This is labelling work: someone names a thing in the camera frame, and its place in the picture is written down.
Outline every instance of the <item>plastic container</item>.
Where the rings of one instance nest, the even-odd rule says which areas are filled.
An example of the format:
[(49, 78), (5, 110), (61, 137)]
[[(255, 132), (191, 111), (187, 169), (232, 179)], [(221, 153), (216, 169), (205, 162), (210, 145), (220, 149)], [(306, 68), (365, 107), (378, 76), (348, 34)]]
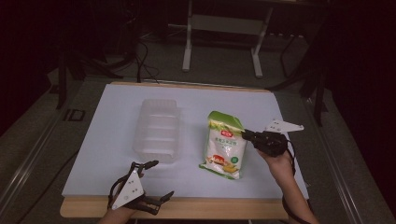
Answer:
[(175, 100), (144, 100), (134, 135), (134, 151), (144, 162), (174, 162), (178, 155), (178, 126)]

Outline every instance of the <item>table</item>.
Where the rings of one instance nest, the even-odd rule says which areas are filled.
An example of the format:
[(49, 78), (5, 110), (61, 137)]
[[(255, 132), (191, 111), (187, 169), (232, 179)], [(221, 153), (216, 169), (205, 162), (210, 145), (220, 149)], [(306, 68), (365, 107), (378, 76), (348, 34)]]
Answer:
[[(114, 89), (114, 86), (121, 87), (120, 84), (123, 84), (123, 83), (114, 83), (113, 85), (110, 85), (110, 87), (113, 87), (113, 89)], [(161, 93), (162, 93), (162, 97), (171, 96), (170, 94), (174, 93), (174, 92), (172, 93), (172, 91), (166, 90), (169, 88), (173, 89), (173, 90), (178, 88), (178, 90), (180, 92), (186, 92), (186, 90), (187, 91), (196, 90), (201, 93), (199, 97), (196, 96), (196, 98), (195, 98), (197, 103), (199, 103), (200, 100), (202, 100), (201, 98), (205, 99), (205, 95), (203, 94), (204, 91), (209, 92), (209, 95), (212, 92), (220, 92), (221, 91), (221, 93), (226, 94), (228, 96), (233, 96), (233, 93), (241, 92), (240, 94), (244, 95), (245, 97), (248, 96), (248, 99), (251, 100), (251, 102), (246, 102), (246, 100), (245, 100), (245, 103), (247, 105), (255, 105), (255, 103), (257, 103), (257, 101), (255, 100), (255, 97), (251, 97), (253, 95), (262, 96), (262, 93), (269, 93), (268, 95), (271, 95), (271, 93), (268, 91), (230, 89), (230, 88), (210, 88), (210, 87), (193, 87), (193, 86), (186, 87), (186, 86), (170, 86), (170, 85), (161, 85), (160, 87), (158, 85), (155, 85), (155, 87), (153, 87), (152, 85), (149, 85), (149, 84), (139, 84), (139, 85), (135, 84), (133, 87), (149, 88), (150, 90), (153, 90), (153, 88), (154, 88), (154, 89), (156, 89), (156, 91), (158, 89), (160, 89)], [(110, 97), (108, 99), (113, 99), (113, 100), (111, 100), (111, 102), (117, 103), (117, 101), (121, 101), (121, 99), (112, 98), (110, 95), (106, 95), (106, 90), (105, 90), (103, 98), (107, 98), (107, 97)], [(94, 121), (96, 119), (100, 120), (101, 113), (104, 112), (103, 109), (108, 108), (108, 106), (101, 104), (103, 102), (102, 100), (99, 103), (98, 109), (96, 110), (95, 115), (92, 119), (92, 124), (90, 126), (90, 129), (87, 132), (86, 139), (84, 140), (84, 143), (81, 147), (80, 153), (78, 155), (78, 158), (76, 159), (76, 163), (73, 167), (73, 170), (72, 170), (70, 176), (72, 176), (74, 172), (77, 172), (78, 175), (81, 172), (85, 172), (85, 169), (84, 170), (78, 169), (78, 165), (81, 164), (82, 161), (89, 162), (89, 161), (85, 160), (85, 159), (87, 159), (87, 155), (88, 155), (88, 158), (91, 158), (94, 162), (101, 163), (96, 158), (93, 158), (92, 154), (89, 154), (89, 153), (87, 154), (87, 151), (89, 151), (89, 149), (87, 149), (86, 147), (91, 146), (91, 145), (89, 143), (86, 143), (86, 141), (90, 142), (92, 140), (92, 134), (95, 135), (95, 134), (97, 134), (96, 132), (105, 132), (107, 129), (110, 132), (114, 131), (114, 130), (112, 130), (112, 127), (107, 127), (105, 130), (99, 129), (99, 131), (95, 128), (92, 128), (92, 126), (95, 126), (97, 124), (97, 122), (95, 123)], [(186, 106), (186, 103), (183, 102), (182, 99), (179, 99), (178, 102), (179, 102), (179, 106), (181, 106), (181, 107)], [(241, 117), (244, 118), (245, 116), (251, 116), (251, 114), (249, 114), (249, 113), (250, 112), (247, 112), (247, 114), (245, 114), (244, 116), (241, 114)], [(266, 119), (264, 119), (263, 122), (267, 123), (268, 119), (271, 120), (272, 118), (266, 118)], [(249, 127), (252, 127), (254, 129), (257, 129), (258, 127), (262, 127), (262, 124), (260, 122), (257, 122), (256, 120), (251, 120), (251, 121), (245, 120), (245, 123)], [(114, 137), (113, 141), (119, 142), (117, 137)], [(124, 157), (123, 152), (118, 152), (117, 155), (121, 155), (122, 157)], [(264, 162), (262, 160), (252, 159), (252, 158), (257, 158), (257, 156), (255, 156), (252, 153), (247, 153), (246, 158), (247, 158), (247, 160), (249, 160), (249, 164), (255, 164), (255, 162)], [(120, 163), (124, 163), (124, 164), (125, 164), (125, 162), (128, 162), (128, 160), (120, 161)], [(197, 166), (198, 162), (199, 162), (199, 159), (198, 159), (198, 161), (194, 161), (193, 164), (197, 163), (196, 164), (196, 166)], [(117, 169), (112, 168), (113, 170), (110, 172), (110, 174), (112, 174), (114, 176), (114, 175), (118, 175), (117, 173), (119, 173), (119, 172), (121, 172), (121, 173), (126, 172), (125, 166), (118, 166), (118, 167), (119, 168), (117, 168)], [(207, 193), (208, 197), (206, 197), (206, 196), (203, 197), (202, 192), (205, 192), (206, 189), (204, 189), (204, 191), (202, 191), (201, 194), (199, 194), (199, 192), (197, 194), (194, 194), (195, 192), (193, 194), (190, 194), (190, 192), (191, 192), (190, 190), (180, 190), (180, 191), (176, 190), (175, 196), (171, 199), (171, 201), (169, 201), (163, 205), (162, 209), (160, 210), (159, 215), (154, 217), (150, 214), (138, 212), (134, 215), (134, 217), (135, 218), (186, 218), (186, 219), (187, 218), (198, 218), (198, 219), (285, 219), (285, 218), (287, 218), (287, 214), (284, 212), (281, 201), (280, 201), (281, 191), (278, 188), (278, 186), (276, 185), (275, 181), (273, 179), (271, 179), (271, 176), (268, 173), (269, 171), (268, 170), (265, 171), (265, 169), (260, 169), (260, 171), (257, 171), (257, 173), (261, 173), (260, 178), (257, 178), (257, 176), (255, 176), (255, 175), (254, 175), (254, 178), (251, 178), (252, 172), (253, 173), (256, 172), (254, 167), (257, 167), (257, 166), (256, 165), (246, 166), (246, 168), (244, 168), (245, 172), (246, 172), (246, 176), (241, 178), (243, 181), (245, 181), (245, 183), (244, 182), (234, 183), (232, 186), (230, 186), (228, 188), (228, 191), (234, 192), (233, 190), (235, 190), (235, 189), (233, 189), (233, 186), (237, 186), (237, 187), (245, 186), (246, 183), (251, 183), (251, 181), (253, 181), (253, 183), (254, 183), (254, 181), (266, 181), (266, 188), (263, 188), (262, 185), (260, 185), (260, 186), (254, 186), (253, 189), (260, 188), (260, 191), (269, 190), (268, 192), (265, 192), (265, 193), (274, 194), (276, 196), (274, 196), (273, 198), (263, 198), (263, 197), (255, 198), (255, 195), (249, 195), (250, 190), (246, 190), (246, 192), (242, 192), (242, 194), (241, 194), (242, 196), (235, 195), (235, 197), (230, 197), (230, 198), (225, 198), (225, 197), (218, 198), (218, 197), (211, 197), (210, 192)], [(306, 188), (304, 187), (304, 181), (302, 179), (302, 176), (301, 176), (301, 173), (300, 173), (300, 170), (298, 167), (298, 163), (297, 163), (296, 168), (297, 168), (296, 180), (299, 183), (300, 188), (304, 192), (304, 195), (307, 197), (307, 191), (306, 191)], [(106, 172), (106, 170), (104, 170), (104, 171), (95, 170), (95, 171), (97, 171), (97, 172), (90, 173), (85, 176), (97, 175), (97, 176), (93, 177), (93, 180), (97, 180), (96, 182), (100, 183), (100, 181), (101, 181), (100, 176), (106, 175), (106, 174), (102, 173), (102, 172)], [(200, 170), (199, 172), (201, 172), (201, 173), (195, 174), (195, 175), (202, 175), (205, 177), (205, 180), (208, 180), (208, 181), (216, 180), (217, 183), (219, 183), (219, 185), (221, 185), (222, 183), (231, 183), (231, 182), (227, 182), (227, 181), (231, 181), (231, 180), (210, 174), (209, 172), (206, 172), (203, 170)], [(151, 174), (150, 172), (147, 172), (145, 177), (142, 178), (142, 183), (143, 183), (144, 188), (146, 187), (145, 184), (152, 183), (152, 181), (155, 181), (155, 179), (158, 179), (155, 176), (154, 176), (154, 178), (152, 178), (152, 176), (150, 176), (150, 174)], [(74, 177), (73, 176), (70, 177), (70, 176), (69, 176), (69, 178), (73, 179), (74, 177), (76, 177), (76, 174), (73, 175)], [(75, 178), (75, 183), (78, 183), (78, 185), (80, 185), (80, 186), (73, 187), (73, 183), (72, 183), (71, 184), (72, 187), (70, 187), (69, 180), (66, 182), (65, 189), (64, 189), (65, 199), (64, 199), (63, 205), (61, 207), (61, 215), (64, 217), (102, 217), (106, 211), (107, 197), (106, 197), (106, 195), (98, 196), (95, 194), (100, 194), (101, 192), (103, 192), (103, 190), (102, 189), (92, 189), (92, 190), (98, 190), (97, 192), (99, 192), (99, 193), (95, 193), (95, 192), (92, 193), (92, 190), (90, 190), (89, 193), (91, 193), (91, 195), (86, 195), (87, 191), (84, 191), (85, 190), (84, 184), (81, 184), (80, 180), (78, 178)], [(151, 185), (148, 185), (148, 186), (150, 187), (148, 192), (154, 192), (154, 195), (156, 195), (156, 193), (157, 193), (157, 192), (155, 192), (156, 189), (152, 188)], [(158, 194), (161, 194), (161, 193), (165, 194), (166, 192), (164, 190), (166, 192), (168, 191), (166, 189), (166, 185), (163, 185), (161, 187), (161, 190), (160, 190), (160, 192), (158, 192)]]
[(312, 5), (317, 7), (327, 6), (326, 3), (323, 2), (318, 3), (315, 1), (299, 2), (296, 0), (256, 0), (256, 2), (267, 4), (269, 6), (266, 9), (266, 11), (263, 12), (265, 13), (265, 18), (263, 21), (194, 14), (192, 12), (192, 0), (189, 0), (188, 19), (187, 19), (187, 40), (186, 40), (186, 48), (184, 50), (182, 70), (184, 72), (190, 71), (191, 52), (192, 52), (192, 44), (191, 44), (192, 30), (195, 29), (195, 30), (217, 31), (217, 32), (244, 34), (244, 35), (256, 35), (258, 37), (256, 45), (251, 49), (250, 53), (253, 61), (255, 76), (257, 78), (262, 78), (263, 74), (262, 74), (262, 66), (259, 58), (259, 52), (262, 47), (262, 41), (264, 40), (271, 16), (274, 11), (274, 4), (294, 4), (294, 5), (302, 5), (302, 6)]

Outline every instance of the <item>snack bag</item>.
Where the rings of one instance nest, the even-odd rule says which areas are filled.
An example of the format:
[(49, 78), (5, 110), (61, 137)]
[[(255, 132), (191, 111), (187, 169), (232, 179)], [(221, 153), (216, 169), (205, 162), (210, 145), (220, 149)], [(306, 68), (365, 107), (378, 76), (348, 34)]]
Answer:
[(239, 179), (247, 145), (241, 134), (244, 127), (238, 118), (219, 111), (209, 114), (208, 127), (205, 162), (199, 165), (200, 168), (229, 179)]

